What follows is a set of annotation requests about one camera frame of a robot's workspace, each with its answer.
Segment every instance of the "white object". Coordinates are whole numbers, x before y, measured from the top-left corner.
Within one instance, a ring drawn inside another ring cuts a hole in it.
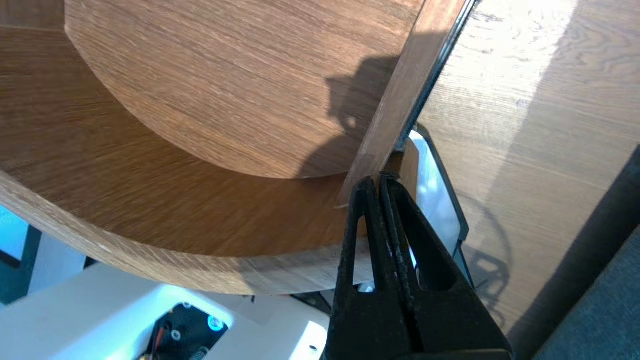
[[[0,359],[134,359],[156,320],[189,302],[229,330],[206,359],[319,359],[329,316],[285,296],[201,293],[94,265],[0,309]]]
[[[460,237],[460,220],[429,144],[414,130],[409,139],[419,153],[415,202],[449,254],[453,255]]]

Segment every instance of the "blue light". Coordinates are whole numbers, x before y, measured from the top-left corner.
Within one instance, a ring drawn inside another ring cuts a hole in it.
[[[207,319],[207,323],[209,324],[209,328],[213,331],[221,331],[222,329],[225,328],[225,323],[223,323],[222,320],[215,318],[211,315],[209,315],[209,318]]]

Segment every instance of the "white surface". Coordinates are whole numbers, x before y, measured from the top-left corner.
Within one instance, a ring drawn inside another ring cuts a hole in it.
[[[132,359],[155,321],[185,301],[229,327],[206,359],[319,359],[324,349],[329,317],[290,297],[252,302],[94,265],[0,309],[0,359]]]
[[[22,260],[29,224],[0,206],[0,250]]]
[[[427,220],[429,220],[447,251],[453,255],[460,237],[460,221],[456,210],[453,207],[449,192],[445,187],[429,144],[416,131],[411,131],[409,139],[419,152],[415,202]]]
[[[83,253],[43,233],[33,265],[28,294],[33,295],[80,274],[85,261],[86,256]]]

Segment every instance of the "red wire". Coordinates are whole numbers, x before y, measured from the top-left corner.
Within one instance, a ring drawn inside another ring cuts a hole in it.
[[[158,330],[158,335],[156,336],[156,347],[154,348],[152,355],[156,354],[156,350],[160,346],[160,340],[162,339],[163,334],[164,334],[164,327],[161,327],[160,330]]]

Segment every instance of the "wood grain surface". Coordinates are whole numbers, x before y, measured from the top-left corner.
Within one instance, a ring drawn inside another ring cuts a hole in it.
[[[60,31],[65,26],[65,2],[0,0],[0,26]]]
[[[426,1],[407,40],[380,106],[371,121],[338,197],[349,202],[351,189],[385,167],[431,69],[461,13],[465,0]]]
[[[101,85],[63,32],[0,28],[0,203],[99,261],[222,293],[335,286],[344,175],[266,179],[184,152]],[[370,278],[366,247],[356,278]]]
[[[305,178],[349,169],[422,2],[67,0],[65,11],[89,67],[151,130],[227,170]]]
[[[638,19],[633,1],[483,0],[419,120],[469,222],[478,292],[519,358],[632,231],[621,219],[637,224]]]

